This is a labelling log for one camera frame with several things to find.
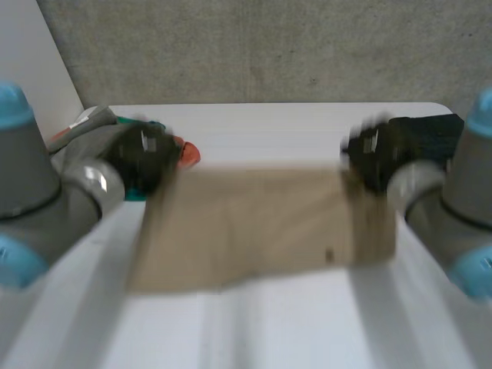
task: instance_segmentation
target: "teal object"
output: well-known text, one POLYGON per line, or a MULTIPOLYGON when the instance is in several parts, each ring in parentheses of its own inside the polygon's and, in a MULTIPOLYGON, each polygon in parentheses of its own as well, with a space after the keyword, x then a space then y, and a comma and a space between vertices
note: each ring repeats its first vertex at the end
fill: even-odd
POLYGON ((130 188, 126 191, 125 201, 145 201, 147 200, 147 196, 142 194, 136 188, 130 188))
POLYGON ((0 131, 34 122, 34 112, 21 88, 11 82, 0 82, 0 131))
POLYGON ((0 234, 0 285, 24 288, 48 271, 48 265, 23 243, 0 234))
MULTIPOLYGON (((118 123, 122 125, 131 125, 136 123, 151 123, 153 125, 161 125, 164 130, 166 129, 166 126, 158 121, 139 121, 138 119, 125 118, 125 117, 116 117, 116 118, 118 120, 118 123)), ((145 196, 145 194, 142 194, 136 188, 130 188, 128 191, 126 191, 125 201, 146 201, 146 200, 147 200, 147 196, 145 196)))
POLYGON ((468 297, 485 301, 492 297, 492 246, 467 252, 447 272, 449 279, 468 297))
POLYGON ((467 119, 468 128, 486 138, 492 138, 492 88, 478 96, 467 119))

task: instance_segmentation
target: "orange object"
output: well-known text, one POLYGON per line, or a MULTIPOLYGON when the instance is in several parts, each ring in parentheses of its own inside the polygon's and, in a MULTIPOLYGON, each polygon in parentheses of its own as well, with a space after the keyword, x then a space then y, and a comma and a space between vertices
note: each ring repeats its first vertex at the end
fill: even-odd
POLYGON ((186 142, 183 138, 175 136, 175 141, 182 148, 181 158, 178 162, 178 168, 190 168, 201 160, 200 151, 191 142, 186 142))

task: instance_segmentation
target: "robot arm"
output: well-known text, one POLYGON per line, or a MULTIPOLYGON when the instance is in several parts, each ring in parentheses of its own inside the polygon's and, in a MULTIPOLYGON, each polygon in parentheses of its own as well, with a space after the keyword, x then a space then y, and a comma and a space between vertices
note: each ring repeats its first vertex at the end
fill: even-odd
POLYGON ((96 158, 58 174, 22 90, 0 85, 0 286, 29 286, 125 191, 150 194, 180 153, 160 125, 129 125, 96 158))
POLYGON ((419 137, 415 138, 390 121, 363 129, 343 152, 368 189, 387 195, 449 279, 467 296, 488 299, 492 297, 492 89, 477 99, 449 173, 435 161, 421 160, 419 137))

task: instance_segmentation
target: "concrete wall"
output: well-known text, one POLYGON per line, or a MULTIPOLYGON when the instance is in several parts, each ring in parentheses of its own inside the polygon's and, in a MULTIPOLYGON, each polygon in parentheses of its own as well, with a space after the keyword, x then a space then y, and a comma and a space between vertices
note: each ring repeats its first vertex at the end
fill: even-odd
POLYGON ((490 0, 38 0, 85 106, 436 101, 492 85, 490 0))

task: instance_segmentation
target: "white tabletop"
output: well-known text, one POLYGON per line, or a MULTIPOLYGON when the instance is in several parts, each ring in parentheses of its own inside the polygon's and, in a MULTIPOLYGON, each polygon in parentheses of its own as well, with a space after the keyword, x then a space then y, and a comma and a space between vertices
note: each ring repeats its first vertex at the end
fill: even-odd
MULTIPOLYGON (((200 165, 336 163, 341 140, 368 118, 449 113, 432 103, 111 108, 171 127, 197 145, 200 165)), ((214 293, 128 297, 125 276, 143 210, 142 203, 122 206, 35 286, 39 298, 4 367, 465 369, 492 363, 490 308, 467 300, 402 221, 396 258, 386 264, 257 279, 214 293)))

